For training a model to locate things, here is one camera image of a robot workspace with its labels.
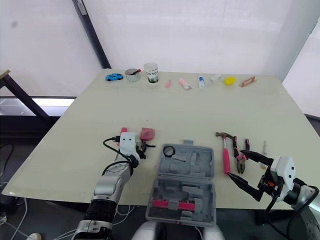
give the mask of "white curtain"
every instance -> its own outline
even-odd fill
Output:
[[[292,0],[85,0],[112,68],[261,74]]]
[[[1,0],[0,69],[30,96],[73,97],[102,68],[71,0]]]

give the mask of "yellow sponge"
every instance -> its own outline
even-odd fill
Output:
[[[228,76],[224,79],[224,84],[229,86],[236,82],[236,78],[234,76]]]

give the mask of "hammer head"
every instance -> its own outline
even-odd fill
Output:
[[[224,138],[234,139],[233,136],[231,136],[229,133],[226,133],[226,132],[216,132],[216,133],[215,133],[215,136],[216,136],[216,137],[222,137],[223,139],[224,139]]]

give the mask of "cable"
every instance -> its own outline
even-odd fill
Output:
[[[270,224],[270,226],[277,231],[281,236],[285,237],[286,239],[289,239],[288,236],[282,232],[279,228],[277,228],[269,219],[269,212],[271,210],[271,208],[275,205],[276,201],[277,201],[278,196],[274,195],[271,202],[269,203],[268,207],[266,208],[266,210],[264,211],[264,216],[267,220],[267,222]]]
[[[2,149],[2,148],[5,147],[5,146],[8,146],[8,145],[11,145],[12,148],[11,148],[11,151],[10,151],[8,157],[7,157],[6,160],[4,161],[3,170],[2,170],[2,172],[1,172],[1,174],[0,174],[0,178],[1,178],[2,175],[5,173],[5,169],[6,169],[7,163],[8,163],[8,161],[9,161],[12,153],[14,152],[14,149],[15,149],[15,145],[13,145],[13,144],[4,144],[4,145],[2,145],[2,146],[0,147],[0,149]]]
[[[68,234],[68,235],[66,235],[66,236],[63,236],[63,237],[60,237],[60,238],[55,238],[54,240],[60,240],[60,239],[64,239],[64,238],[67,238],[67,237],[70,237],[70,236],[72,236],[73,234],[75,234],[75,233],[73,232],[73,233],[71,233],[71,234]]]
[[[10,223],[8,223],[8,222],[3,222],[3,223],[6,224],[6,225],[8,225],[8,226],[10,226],[10,227],[13,228],[13,229],[15,229],[15,230],[16,230],[18,233],[20,233],[21,235],[23,235],[23,236],[25,236],[25,237],[27,237],[27,238],[29,238],[29,239],[31,239],[31,240],[36,240],[36,239],[28,236],[28,235],[25,234],[24,232],[20,231],[18,228],[16,228],[16,227],[13,226],[12,224],[10,224]],[[64,238],[66,238],[66,237],[72,236],[73,234],[75,234],[74,232],[75,232],[76,230],[77,230],[77,229],[73,229],[73,230],[71,230],[71,231],[67,231],[67,232],[65,232],[64,234],[61,234],[60,236],[57,236],[57,237],[54,238],[53,240],[60,240],[60,239],[64,239]]]
[[[13,226],[12,224],[8,223],[8,222],[4,222],[4,224],[10,226],[11,228],[15,229],[18,233],[22,234],[23,236],[27,237],[28,239],[32,239],[32,240],[35,240],[34,238],[28,236],[27,234],[23,233],[22,231],[20,231],[19,229],[17,229],[15,226]]]
[[[66,234],[68,234],[68,233],[75,232],[76,230],[77,230],[77,229],[73,229],[73,230],[67,231],[67,232],[65,232],[64,234],[61,234],[60,236],[55,237],[53,240],[57,240],[57,239],[61,238],[62,236],[66,235]]]
[[[7,181],[1,181],[0,182],[0,188],[2,188],[4,185],[6,185],[8,182]]]
[[[312,197],[310,197],[310,199],[308,201],[306,201],[300,208],[298,211],[296,211],[292,217],[289,220],[289,223],[286,227],[286,235],[288,236],[288,238],[290,238],[290,228],[292,226],[292,223],[294,222],[295,218],[302,213],[303,210],[305,210],[305,208],[307,208],[309,206],[310,203],[312,203],[312,201],[317,197],[317,195],[319,194],[319,189],[316,186],[308,186],[312,189],[314,189],[314,193],[312,195]]]
[[[19,230],[19,228],[21,227],[21,225],[22,225],[23,221],[25,220],[25,217],[26,217],[26,215],[27,215],[27,212],[28,212],[28,204],[27,204],[27,200],[26,200],[26,198],[23,198],[23,199],[24,199],[24,205],[25,205],[24,215],[23,215],[23,217],[22,217],[22,219],[21,219],[21,221],[20,221],[19,225],[17,226],[17,228],[16,228],[16,230],[15,230],[14,234],[13,234],[13,235],[12,235],[12,237],[10,238],[10,240],[13,240],[13,239],[15,238],[15,236],[16,236],[16,234],[17,234],[17,231],[18,231],[18,230]]]
[[[129,214],[132,212],[132,210],[135,208],[135,206],[132,208],[132,210],[130,211],[130,207],[131,206],[129,206],[129,209],[128,209],[128,212],[127,212],[127,214],[125,215],[125,218],[123,219],[123,220],[121,220],[120,222],[117,222],[117,223],[115,223],[115,224],[113,224],[113,226],[115,226],[115,225],[118,225],[118,224],[121,224],[121,223],[123,223],[126,219],[127,219],[127,217],[129,216]]]
[[[135,209],[135,206],[130,210],[129,214]],[[118,205],[116,206],[116,209],[115,209],[115,212],[116,214],[120,215],[120,216],[125,216],[127,215],[127,213],[121,213],[118,211]]]
[[[132,175],[132,174],[134,173],[134,168],[133,168],[133,166],[132,166],[132,163],[131,163],[130,158],[129,158],[128,156],[124,155],[122,152],[118,151],[117,149],[115,149],[115,148],[113,148],[113,147],[111,147],[111,146],[109,146],[109,145],[106,144],[106,142],[111,141],[111,140],[115,141],[115,140],[116,140],[116,137],[111,137],[111,138],[108,138],[108,139],[104,140],[104,141],[103,141],[103,145],[106,146],[108,149],[111,149],[112,151],[116,152],[117,154],[120,154],[122,157],[124,157],[124,158],[126,159],[126,161],[115,161],[115,162],[109,164],[109,165],[103,170],[102,175],[104,175],[104,174],[106,173],[106,171],[107,171],[110,167],[112,167],[112,166],[114,166],[114,165],[116,165],[116,164],[123,164],[123,163],[129,164],[130,174]]]
[[[197,226],[194,226],[194,228],[199,232],[201,240],[204,240],[204,238],[202,237],[202,233],[201,233],[200,229]]]

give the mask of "pliers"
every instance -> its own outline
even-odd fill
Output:
[[[246,155],[242,154],[237,147],[237,136],[233,137],[232,140],[233,143],[233,155],[236,159],[236,169],[238,170],[238,173],[243,174],[246,169]],[[249,139],[245,139],[245,150],[250,150],[250,143]]]

